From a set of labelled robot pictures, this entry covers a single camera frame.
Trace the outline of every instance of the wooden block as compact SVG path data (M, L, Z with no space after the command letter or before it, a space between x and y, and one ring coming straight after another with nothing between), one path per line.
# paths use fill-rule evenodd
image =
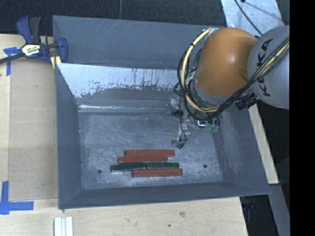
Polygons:
M159 162L167 161L167 156L121 156L118 157L118 163L139 163L139 162Z
M183 169L146 169L132 171L132 177L173 177L183 175Z
M175 150L173 149L134 149L125 150L125 156L174 156Z

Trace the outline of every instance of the black cable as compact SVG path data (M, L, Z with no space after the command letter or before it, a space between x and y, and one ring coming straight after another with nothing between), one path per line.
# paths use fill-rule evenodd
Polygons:
M255 30L262 35L261 31L254 25L254 23L249 19L249 17L246 15L246 13L243 11L243 9L241 8L241 6L239 5L239 3L237 2L237 0L234 0L236 5L238 6L238 8L240 9L240 11L243 13L243 15L246 17L246 19L248 20L248 22L255 28Z

